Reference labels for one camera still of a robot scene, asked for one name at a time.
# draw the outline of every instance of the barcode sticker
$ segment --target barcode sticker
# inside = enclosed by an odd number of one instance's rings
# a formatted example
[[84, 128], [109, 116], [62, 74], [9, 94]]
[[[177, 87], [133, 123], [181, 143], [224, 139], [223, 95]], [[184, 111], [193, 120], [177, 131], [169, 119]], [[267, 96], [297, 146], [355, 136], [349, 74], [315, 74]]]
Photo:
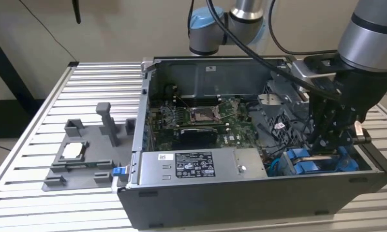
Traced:
[[160, 153], [157, 155], [157, 160], [173, 160], [173, 153]]

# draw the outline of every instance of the white wall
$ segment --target white wall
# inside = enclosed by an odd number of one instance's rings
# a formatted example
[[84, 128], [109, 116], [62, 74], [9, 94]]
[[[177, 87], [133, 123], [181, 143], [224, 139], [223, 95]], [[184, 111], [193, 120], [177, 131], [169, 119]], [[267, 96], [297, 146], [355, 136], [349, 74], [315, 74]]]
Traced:
[[[195, 1], [204, 6], [204, 0]], [[336, 48], [356, 0], [277, 0], [275, 34], [295, 51]], [[189, 55], [189, 0], [81, 0], [81, 24], [70, 0], [24, 0], [80, 61], [137, 61]], [[235, 0], [213, 0], [225, 11]], [[0, 0], [0, 45], [33, 95], [44, 98], [72, 58], [17, 0]], [[265, 55], [281, 54], [269, 37]], [[219, 55], [241, 55], [233, 47]], [[0, 98], [12, 98], [0, 91]]]

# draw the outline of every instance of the aluminum extrusion table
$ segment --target aluminum extrusion table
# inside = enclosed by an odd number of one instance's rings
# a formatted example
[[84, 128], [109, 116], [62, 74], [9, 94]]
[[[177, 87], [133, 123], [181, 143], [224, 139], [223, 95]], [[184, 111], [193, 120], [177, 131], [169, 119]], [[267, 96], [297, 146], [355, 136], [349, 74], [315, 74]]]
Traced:
[[[66, 69], [0, 167], [0, 232], [134, 231], [110, 188], [44, 192], [41, 185], [64, 137], [66, 119], [80, 118], [85, 125], [101, 124], [94, 113], [97, 102], [110, 102], [116, 123], [134, 118], [140, 85], [137, 62], [80, 63]], [[380, 105], [370, 110], [363, 126], [387, 158], [387, 110]], [[172, 231], [387, 231], [387, 185], [378, 193], [356, 197], [332, 216], [172, 228]]]

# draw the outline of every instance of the blue latch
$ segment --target blue latch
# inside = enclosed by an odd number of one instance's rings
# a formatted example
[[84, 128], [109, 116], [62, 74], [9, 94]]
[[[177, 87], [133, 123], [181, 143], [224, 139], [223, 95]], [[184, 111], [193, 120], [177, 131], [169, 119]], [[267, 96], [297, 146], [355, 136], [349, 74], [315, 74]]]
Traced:
[[126, 167], [113, 168], [113, 176], [122, 176], [126, 174]]

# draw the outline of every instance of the screw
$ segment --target screw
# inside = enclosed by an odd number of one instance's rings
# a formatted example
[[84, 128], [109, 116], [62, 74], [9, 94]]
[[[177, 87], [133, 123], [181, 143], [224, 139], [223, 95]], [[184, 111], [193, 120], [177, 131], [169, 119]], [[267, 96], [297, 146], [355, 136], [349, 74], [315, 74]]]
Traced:
[[247, 167], [243, 166], [243, 165], [239, 165], [237, 166], [237, 170], [239, 170], [240, 173], [244, 173], [244, 171], [247, 170]]

